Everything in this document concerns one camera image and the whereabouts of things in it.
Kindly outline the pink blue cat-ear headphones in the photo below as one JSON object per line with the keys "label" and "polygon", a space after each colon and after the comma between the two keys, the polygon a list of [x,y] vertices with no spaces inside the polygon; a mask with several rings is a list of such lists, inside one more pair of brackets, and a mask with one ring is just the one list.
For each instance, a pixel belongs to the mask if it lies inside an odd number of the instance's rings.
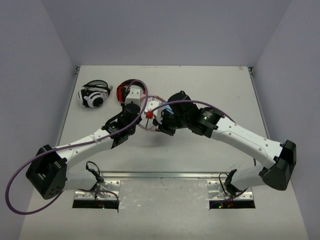
{"label": "pink blue cat-ear headphones", "polygon": [[143,106],[143,102],[147,102],[146,108],[144,109],[144,114],[141,116],[142,121],[137,125],[141,129],[145,131],[156,131],[156,126],[153,124],[153,120],[157,120],[158,123],[162,122],[162,112],[166,110],[169,114],[173,114],[173,110],[169,105],[162,106],[159,109],[152,112],[153,117],[151,119],[147,118],[148,111],[153,110],[157,106],[161,106],[165,104],[167,101],[158,95],[149,95],[146,97],[145,94],[141,95],[140,98],[141,106]]}

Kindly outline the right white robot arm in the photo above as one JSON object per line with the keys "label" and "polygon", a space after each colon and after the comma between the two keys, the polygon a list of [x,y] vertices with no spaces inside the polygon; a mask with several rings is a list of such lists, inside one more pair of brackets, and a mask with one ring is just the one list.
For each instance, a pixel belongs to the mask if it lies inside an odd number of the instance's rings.
{"label": "right white robot arm", "polygon": [[189,129],[192,133],[225,143],[256,161],[247,169],[233,169],[224,181],[225,194],[235,197],[247,188],[269,186],[285,191],[297,164],[297,146],[286,140],[278,142],[255,134],[231,120],[221,110],[205,104],[197,107],[197,101],[180,91],[166,103],[148,105],[148,115],[153,118],[156,131],[173,136],[177,129]]}

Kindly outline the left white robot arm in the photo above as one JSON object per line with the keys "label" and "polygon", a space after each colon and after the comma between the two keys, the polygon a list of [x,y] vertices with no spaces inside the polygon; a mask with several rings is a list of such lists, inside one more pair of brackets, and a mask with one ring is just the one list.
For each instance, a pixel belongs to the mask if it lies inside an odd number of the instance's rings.
{"label": "left white robot arm", "polygon": [[140,112],[139,105],[129,103],[104,126],[82,139],[56,149],[49,145],[42,146],[26,171],[27,179],[45,200],[66,190],[94,190],[103,183],[103,178],[88,169],[75,172],[73,167],[127,141],[141,121]]}

